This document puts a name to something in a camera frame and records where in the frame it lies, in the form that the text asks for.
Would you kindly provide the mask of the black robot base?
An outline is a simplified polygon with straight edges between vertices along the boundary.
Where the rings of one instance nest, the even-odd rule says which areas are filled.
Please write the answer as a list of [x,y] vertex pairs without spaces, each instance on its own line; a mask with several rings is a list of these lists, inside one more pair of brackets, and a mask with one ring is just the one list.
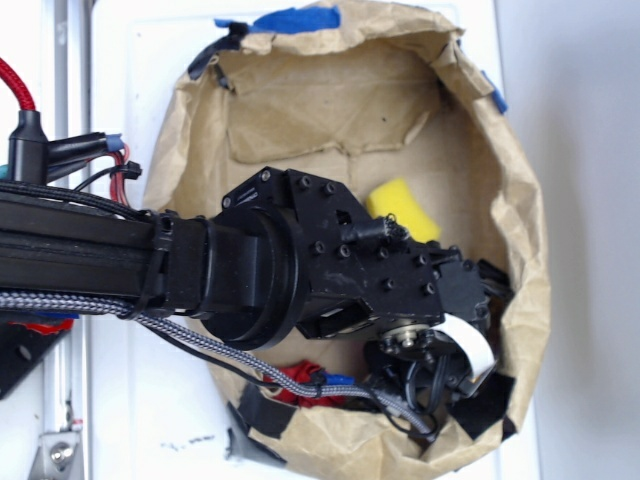
[[73,327],[73,319],[57,324],[8,322],[1,325],[1,399],[7,399],[45,355]]

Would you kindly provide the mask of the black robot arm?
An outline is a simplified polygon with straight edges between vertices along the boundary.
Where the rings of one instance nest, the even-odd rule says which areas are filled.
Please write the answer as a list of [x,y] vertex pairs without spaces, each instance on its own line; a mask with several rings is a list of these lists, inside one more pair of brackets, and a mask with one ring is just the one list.
[[431,393],[456,415],[503,412],[514,380],[474,359],[508,277],[419,242],[341,183],[265,169],[214,218],[183,219],[15,181],[1,185],[1,392],[8,395],[79,314],[182,315],[241,351],[293,330],[366,344],[372,373],[411,408]]

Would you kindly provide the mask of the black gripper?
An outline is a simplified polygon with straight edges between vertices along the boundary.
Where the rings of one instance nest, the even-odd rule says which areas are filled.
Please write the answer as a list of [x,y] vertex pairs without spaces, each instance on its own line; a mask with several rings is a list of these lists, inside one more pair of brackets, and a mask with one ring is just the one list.
[[[399,396],[420,415],[433,415],[443,403],[453,404],[479,393],[496,369],[499,346],[495,323],[513,298],[508,275],[484,259],[474,262],[454,247],[437,247],[434,265],[441,322],[397,331],[364,347],[371,386]],[[464,353],[437,330],[445,313],[465,320],[488,340],[495,364],[481,377],[471,378]]]

